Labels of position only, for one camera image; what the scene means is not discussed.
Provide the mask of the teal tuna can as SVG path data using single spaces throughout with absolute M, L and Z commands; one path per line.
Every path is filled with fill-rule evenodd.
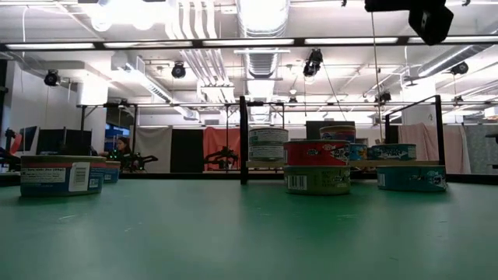
M 379 166 L 377 186 L 386 191 L 446 191 L 446 167 L 438 165 Z

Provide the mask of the person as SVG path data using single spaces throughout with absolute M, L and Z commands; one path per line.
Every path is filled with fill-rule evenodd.
M 126 156 L 130 156 L 132 150 L 129 146 L 129 140 L 126 137 L 119 137 L 116 146 L 109 152 L 100 152 L 99 156 L 104 156 L 109 160 L 121 161 Z

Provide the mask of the grey patterned curtain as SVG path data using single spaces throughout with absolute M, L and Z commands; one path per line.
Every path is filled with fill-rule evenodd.
M 498 125 L 464 126 L 472 174 L 498 175 Z

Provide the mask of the white curtain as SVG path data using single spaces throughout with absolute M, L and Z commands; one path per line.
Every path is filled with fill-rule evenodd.
M 173 129 L 170 127 L 135 129 L 135 151 L 142 157 L 155 156 L 158 160 L 145 164 L 148 173 L 169 173 Z

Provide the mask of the white ceiling duct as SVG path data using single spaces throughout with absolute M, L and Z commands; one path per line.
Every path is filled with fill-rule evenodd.
M 239 32 L 248 38 L 283 37 L 289 18 L 290 0 L 236 0 Z M 246 54 L 248 73 L 254 78 L 270 78 L 277 54 Z

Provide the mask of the blue red tuna can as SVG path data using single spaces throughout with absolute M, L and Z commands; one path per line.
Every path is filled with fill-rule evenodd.
M 99 156 L 22 156 L 20 192 L 23 197 L 97 194 L 106 167 Z
M 103 182 L 105 184 L 117 183 L 120 172 L 121 172 L 121 163 L 119 161 L 106 161 Z

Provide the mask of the black metal shelf frame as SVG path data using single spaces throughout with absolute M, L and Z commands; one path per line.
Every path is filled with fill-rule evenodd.
M 275 105 L 277 107 L 282 108 L 282 126 L 285 126 L 285 109 L 287 107 L 297 107 L 297 106 L 306 106 L 306 105 L 316 105 L 316 106 L 343 106 L 346 105 L 366 105 L 366 103 L 344 103 L 344 102 L 335 102 L 335 103 L 283 103 L 283 102 L 262 102 L 262 101 L 246 101 L 245 97 L 242 96 L 239 100 L 237 106 L 240 111 L 240 183 L 246 184 L 249 180 L 281 180 L 283 178 L 282 173 L 276 173 L 275 171 L 264 171 L 263 173 L 253 173 L 249 170 L 249 164 L 251 163 L 248 159 L 248 148 L 249 148 L 249 124 L 248 124 L 248 107 L 263 107 Z M 386 139 L 385 143 L 391 143 L 394 138 L 390 133 L 391 130 L 391 115 L 402 112 L 403 110 L 407 110 L 411 107 L 415 107 L 418 105 L 425 106 L 434 106 L 435 109 L 435 118 L 436 118 L 436 128 L 437 128 L 437 148 L 438 148 L 438 160 L 429 160 L 429 161 L 420 161 L 421 165 L 445 165 L 445 148 L 444 148 L 444 129 L 443 129 L 443 118 L 442 118 L 442 101 L 440 95 L 429 96 L 425 99 L 414 103 L 408 102 L 397 102 L 394 103 L 396 106 L 400 106 L 400 108 L 396 110 L 392 110 L 390 113 L 385 115 L 384 128 L 386 129 Z

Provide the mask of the large green tuna can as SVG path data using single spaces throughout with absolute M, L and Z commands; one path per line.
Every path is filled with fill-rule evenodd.
M 283 128 L 254 128 L 248 132 L 249 145 L 281 145 L 289 140 Z

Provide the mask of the silver lid tuna can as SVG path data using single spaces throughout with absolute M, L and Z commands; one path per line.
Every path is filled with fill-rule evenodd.
M 367 150 L 369 160 L 399 160 L 416 159 L 415 144 L 383 144 L 374 145 Z

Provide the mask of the wide black panel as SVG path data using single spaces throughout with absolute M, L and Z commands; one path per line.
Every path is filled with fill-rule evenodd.
M 354 121 L 307 121 L 306 122 L 307 140 L 321 139 L 319 130 L 323 127 L 328 127 L 333 125 L 352 125 L 356 127 Z

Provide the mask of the tilted computer monitor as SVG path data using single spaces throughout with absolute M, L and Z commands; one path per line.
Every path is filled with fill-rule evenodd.
M 25 127 L 19 130 L 21 136 L 19 152 L 29 152 L 31 150 L 37 131 L 37 126 Z

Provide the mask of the green table mat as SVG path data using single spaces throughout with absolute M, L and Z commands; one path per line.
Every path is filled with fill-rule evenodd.
M 498 280 L 498 187 L 332 197 L 277 182 L 0 188 L 0 280 Z

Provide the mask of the black background rack frame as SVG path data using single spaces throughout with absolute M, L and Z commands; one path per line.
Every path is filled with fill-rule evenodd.
M 78 153 L 82 156 L 96 156 L 97 155 L 97 153 L 91 147 L 91 144 L 89 144 L 88 142 L 85 142 L 85 140 L 84 140 L 85 119 L 86 119 L 86 117 L 91 115 L 90 112 L 89 113 L 86 112 L 87 107 L 91 107 L 92 110 L 95 110 L 95 109 L 100 108 L 100 107 L 122 109 L 122 108 L 128 108 L 130 106 L 131 106 L 131 104 L 127 103 L 125 101 L 123 101 L 121 103 L 104 103 L 102 105 L 79 105 L 79 107 L 81 108 L 82 115 L 81 115 L 80 133 L 79 133 L 79 138 L 80 138 L 79 147 L 77 148 Z M 135 146 L 131 144 L 130 138 L 128 138 L 128 140 L 129 140 L 129 146 L 130 146 L 130 149 L 132 150 L 132 153 L 135 153 Z

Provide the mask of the black partition panel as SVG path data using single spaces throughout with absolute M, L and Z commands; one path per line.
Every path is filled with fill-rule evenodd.
M 203 130 L 172 131 L 170 172 L 202 173 L 204 170 Z

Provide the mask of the black table frame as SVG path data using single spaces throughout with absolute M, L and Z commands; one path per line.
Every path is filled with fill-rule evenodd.
M 0 187 L 20 184 L 21 157 L 0 157 L 0 166 L 7 164 L 10 172 L 0 173 Z M 229 173 L 122 173 L 119 180 L 240 180 L 240 172 Z

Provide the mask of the blue lit screen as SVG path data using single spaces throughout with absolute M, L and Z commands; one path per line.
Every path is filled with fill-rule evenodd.
M 127 128 L 122 128 L 118 127 L 112 124 L 106 124 L 106 129 L 105 129 L 105 137 L 106 138 L 111 138 L 114 136 L 117 137 L 128 137 L 130 134 L 130 131 Z

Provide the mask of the green Bumble Bee tuna can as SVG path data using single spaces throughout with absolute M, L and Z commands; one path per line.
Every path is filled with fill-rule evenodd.
M 281 161 L 284 159 L 282 145 L 252 145 L 248 148 L 250 161 Z

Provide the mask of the beige curtain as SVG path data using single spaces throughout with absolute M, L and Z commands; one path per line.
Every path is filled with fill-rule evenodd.
M 447 173 L 470 174 L 470 159 L 464 128 L 456 125 L 444 125 L 443 132 Z M 439 159 L 436 126 L 421 123 L 398 126 L 398 142 L 415 144 L 418 161 L 436 161 Z

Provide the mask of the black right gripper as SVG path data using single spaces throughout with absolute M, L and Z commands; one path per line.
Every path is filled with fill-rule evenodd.
M 444 41 L 454 13 L 446 0 L 364 0 L 367 12 L 408 11 L 409 25 L 426 45 Z

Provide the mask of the black monitor back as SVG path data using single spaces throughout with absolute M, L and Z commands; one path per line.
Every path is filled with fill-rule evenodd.
M 37 140 L 37 155 L 89 156 L 91 131 L 42 129 Z

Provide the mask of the orange curtain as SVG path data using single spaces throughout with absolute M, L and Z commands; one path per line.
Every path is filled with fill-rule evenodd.
M 240 131 L 238 128 L 206 128 L 203 131 L 204 170 L 238 169 Z

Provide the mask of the background robot with green lights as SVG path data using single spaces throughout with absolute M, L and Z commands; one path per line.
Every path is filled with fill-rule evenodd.
M 109 152 L 106 157 L 111 162 L 119 162 L 120 171 L 131 173 L 145 171 L 147 163 L 158 161 L 158 158 L 155 156 L 142 156 L 140 153 L 124 153 L 117 150 Z

